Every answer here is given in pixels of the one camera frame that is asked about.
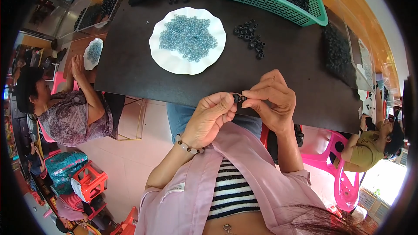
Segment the hand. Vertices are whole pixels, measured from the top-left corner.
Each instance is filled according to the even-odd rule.
[[[81,55],[74,55],[71,58],[71,71],[73,73],[74,79],[77,80],[77,78],[81,75],[83,75],[84,71],[84,59]]]
[[[275,69],[263,75],[260,82],[243,91],[248,99],[241,107],[253,108],[263,120],[263,123],[276,134],[293,129],[292,116],[296,106],[295,92],[287,87],[279,70]],[[269,107],[262,100],[269,100]]]
[[[181,140],[192,148],[208,146],[224,123],[232,121],[237,111],[232,94],[217,92],[200,100]]]
[[[360,129],[362,129],[363,131],[367,131],[366,117],[368,117],[368,116],[363,114],[362,115],[362,120],[360,122]]]
[[[89,221],[89,216],[84,212],[83,212],[83,217],[84,217],[85,222]]]

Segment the wavy white dish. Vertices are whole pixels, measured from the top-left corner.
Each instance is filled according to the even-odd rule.
[[[97,62],[94,62],[94,63],[92,63],[90,59],[87,59],[87,52],[89,51],[91,45],[94,44],[94,43],[96,43],[96,42],[99,42],[100,43],[100,46],[101,46],[101,48],[103,50],[103,40],[102,39],[95,38],[93,41],[91,41],[89,43],[89,46],[84,51],[84,55],[83,55],[83,57],[84,57],[84,69],[85,70],[92,70],[96,65],[99,64],[100,56],[99,56],[99,59],[97,59]]]
[[[166,29],[165,23],[174,19],[174,15],[185,15],[187,17],[197,16],[200,19],[209,19],[210,25],[208,27],[209,33],[215,37],[218,42],[218,46],[210,49],[209,54],[200,59],[199,62],[189,62],[183,58],[183,55],[178,51],[170,51],[167,49],[160,49],[160,33]],[[168,13],[163,20],[156,23],[154,26],[153,34],[150,37],[150,49],[151,56],[154,61],[163,69],[174,74],[189,74],[197,75],[203,72],[207,67],[215,63],[221,56],[225,42],[227,40],[227,34],[225,33],[222,22],[219,18],[214,17],[206,9],[194,9],[191,7],[184,7]]]

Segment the bracelet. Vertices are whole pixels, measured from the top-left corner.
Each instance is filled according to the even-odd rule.
[[[189,151],[189,152],[191,152],[192,154],[202,154],[202,153],[204,152],[204,149],[203,149],[203,148],[200,148],[200,149],[195,149],[195,148],[190,148],[190,147],[188,147],[188,146],[187,146],[187,144],[183,143],[183,141],[181,140],[180,133],[177,133],[177,135],[175,136],[175,141],[176,141],[178,144],[180,144],[180,147],[181,147],[183,150]]]

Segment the black tabletop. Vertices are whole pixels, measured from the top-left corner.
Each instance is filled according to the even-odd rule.
[[[220,58],[198,75],[165,71],[151,57],[149,38],[154,25],[182,7],[204,8],[222,21],[227,33]],[[233,28],[251,18],[266,43],[265,57],[233,35]],[[320,47],[321,27],[300,27],[278,15],[231,0],[190,0],[170,5],[168,0],[147,0],[131,7],[124,0],[110,25],[97,69],[95,90],[142,97],[187,106],[215,92],[241,92],[260,77],[279,69],[296,93],[294,123],[358,133],[356,91],[329,75]],[[238,113],[258,116],[251,108]]]

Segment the pink cardigan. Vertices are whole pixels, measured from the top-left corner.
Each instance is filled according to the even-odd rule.
[[[306,210],[284,206],[302,204],[325,208],[310,187],[308,171],[280,173],[260,140],[229,122],[205,152],[183,165],[164,189],[145,190],[135,235],[202,234],[223,157],[247,180],[265,225],[274,234],[301,234],[286,224],[304,218]]]

